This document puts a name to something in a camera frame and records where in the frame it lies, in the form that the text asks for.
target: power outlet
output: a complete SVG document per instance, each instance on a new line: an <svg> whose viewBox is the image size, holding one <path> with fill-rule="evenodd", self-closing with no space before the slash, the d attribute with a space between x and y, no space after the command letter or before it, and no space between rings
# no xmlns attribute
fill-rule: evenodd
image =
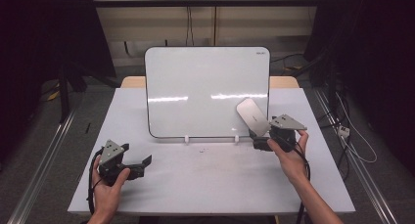
<svg viewBox="0 0 415 224"><path fill-rule="evenodd" d="M346 139L348 135L350 135L350 129L340 125L338 128L338 135Z"/></svg>

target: forearm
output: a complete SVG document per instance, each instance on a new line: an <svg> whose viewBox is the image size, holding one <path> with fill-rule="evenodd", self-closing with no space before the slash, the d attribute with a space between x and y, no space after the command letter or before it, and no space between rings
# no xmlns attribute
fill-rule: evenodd
<svg viewBox="0 0 415 224"><path fill-rule="evenodd" d="M343 223L305 177L292 183L313 223Z"/></svg>

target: white table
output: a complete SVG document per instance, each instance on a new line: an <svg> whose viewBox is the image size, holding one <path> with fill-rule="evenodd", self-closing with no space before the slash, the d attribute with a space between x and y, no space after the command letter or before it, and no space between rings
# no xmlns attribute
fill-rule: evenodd
<svg viewBox="0 0 415 224"><path fill-rule="evenodd" d="M143 178L125 182L118 212L133 215L297 213L300 199L278 158L251 142L158 142L147 125L145 89L117 89L91 157L108 139L130 144L125 164L153 155ZM308 127L311 183L337 213L354 212L345 184L302 89L271 89L269 115L286 113ZM89 161L69 212L88 214Z"/></svg>

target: hand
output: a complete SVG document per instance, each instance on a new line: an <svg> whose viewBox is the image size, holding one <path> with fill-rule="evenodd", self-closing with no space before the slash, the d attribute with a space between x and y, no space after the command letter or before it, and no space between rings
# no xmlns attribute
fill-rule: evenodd
<svg viewBox="0 0 415 224"><path fill-rule="evenodd" d="M113 219L116 210L118 209L119 196L121 193L121 187L127 180L130 173L129 168L124 168L116 178L116 181L112 187L101 179L98 174L97 168L99 165L100 157L98 156L94 161L94 169L92 170L92 184L95 185L95 212L92 215L88 223L110 223Z"/></svg>
<svg viewBox="0 0 415 224"><path fill-rule="evenodd" d="M307 144L308 134L304 130L299 130L298 133L300 134L300 139L299 144L296 145L296 147L305 155L305 145ZM272 151L274 151L275 155L280 159L281 167L291 183L294 184L303 181L303 178L306 178L304 161L295 151L290 151L289 153L284 152L272 139L268 139L267 143Z"/></svg>

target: person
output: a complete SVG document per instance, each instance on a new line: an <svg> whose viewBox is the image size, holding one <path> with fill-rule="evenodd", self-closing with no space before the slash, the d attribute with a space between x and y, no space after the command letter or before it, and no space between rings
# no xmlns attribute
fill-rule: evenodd
<svg viewBox="0 0 415 224"><path fill-rule="evenodd" d="M304 130L299 130L299 143L296 147L305 153L308 134ZM279 158L284 174L294 186L300 199L305 206L307 213L313 223L343 223L332 208L324 202L317 191L313 188L306 176L304 161L294 151L285 153L280 146L272 139L267 141L269 147ZM93 184L100 181L100 175L97 172L99 158L94 162L94 171L92 174ZM129 174L129 169L125 168L118 175L115 184L109 187L104 181L101 181L94 190L95 194L95 213L88 223L110 223L113 219L116 209L118 208L119 195L122 184Z"/></svg>
<svg viewBox="0 0 415 224"><path fill-rule="evenodd" d="M302 151L305 153L308 134L304 130L299 130L298 133L300 134L300 138L297 147L301 147ZM343 223L339 216L328 204L326 204L326 202L324 202L308 181L302 158L294 151L285 153L272 139L268 139L267 143L272 151L274 151L275 155L280 159L281 167L290 183L293 184L299 194L302 204L304 204L311 221L316 224Z"/></svg>
<svg viewBox="0 0 415 224"><path fill-rule="evenodd" d="M92 170L92 184L97 184L94 189L95 212L92 214L88 223L104 224L111 223L116 210L118 209L121 187L127 180L130 173L129 168L124 168L116 178L115 183L110 187L101 179L98 173L98 165L101 156L97 156L94 161L94 169Z"/></svg>

